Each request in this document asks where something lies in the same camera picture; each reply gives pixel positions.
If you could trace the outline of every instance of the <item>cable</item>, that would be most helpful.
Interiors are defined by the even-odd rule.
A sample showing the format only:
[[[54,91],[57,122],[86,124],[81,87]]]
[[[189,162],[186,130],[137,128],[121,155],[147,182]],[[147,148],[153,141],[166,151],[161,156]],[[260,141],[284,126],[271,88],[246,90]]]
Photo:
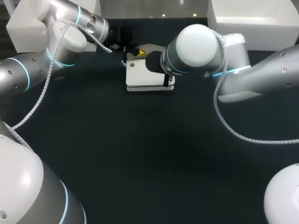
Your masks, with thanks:
[[[41,104],[44,96],[45,96],[45,93],[47,91],[47,88],[48,88],[48,85],[49,85],[49,82],[50,82],[50,78],[51,78],[51,74],[52,74],[52,70],[53,70],[53,65],[55,63],[55,58],[56,58],[56,54],[58,52],[58,49],[59,49],[59,46],[60,46],[60,43],[68,29],[69,26],[74,26],[80,30],[82,30],[83,32],[85,32],[89,37],[91,37],[96,43],[97,45],[99,45],[103,50],[105,50],[107,53],[112,53],[112,50],[110,50],[109,48],[106,48],[103,44],[101,44],[92,34],[90,34],[85,28],[83,28],[81,25],[78,25],[74,22],[71,22],[71,21],[63,21],[61,20],[61,22],[64,22],[65,23],[65,26],[63,28],[63,31],[60,35],[60,38],[58,40],[58,43],[57,43],[57,46],[55,48],[55,51],[54,51],[54,55],[53,55],[53,58],[51,59],[51,62],[50,62],[50,66],[49,66],[49,70],[48,70],[48,75],[47,75],[47,78],[46,78],[46,81],[45,81],[45,85],[43,87],[43,91],[39,97],[39,99],[37,100],[37,103],[34,105],[34,107],[32,108],[32,110],[23,118],[22,121],[20,121],[17,125],[13,126],[12,129],[17,129],[19,127],[21,127],[23,124],[25,124],[27,122],[27,120],[32,116],[32,114],[37,110],[37,108],[39,107],[39,105]]]
[[[224,43],[224,39],[222,38],[222,36],[220,34],[218,34],[217,32],[213,31],[213,33],[215,34],[216,38],[218,39],[218,41],[221,44],[222,50],[223,50],[223,54],[224,54],[224,58],[225,58],[225,64],[222,70],[222,75],[218,81],[218,84],[216,86],[215,92],[214,92],[214,107],[216,110],[216,113],[220,119],[220,121],[222,122],[222,124],[237,138],[242,139],[244,141],[248,141],[251,143],[256,143],[256,144],[266,144],[266,145],[286,145],[286,144],[295,144],[295,143],[299,143],[299,139],[293,139],[293,140],[278,140],[278,141],[268,141],[268,140],[256,140],[256,139],[251,139],[251,138],[247,138],[239,133],[237,133],[235,130],[233,130],[228,123],[225,121],[225,119],[223,118],[219,107],[218,107],[218,93],[219,90],[225,80],[226,77],[226,72],[228,70],[228,54],[227,54],[227,49],[225,47],[225,43]]]
[[[28,143],[14,130],[12,129],[8,124],[4,122],[5,126],[9,130],[9,132],[26,148],[30,149],[32,152],[32,148],[28,145]]]

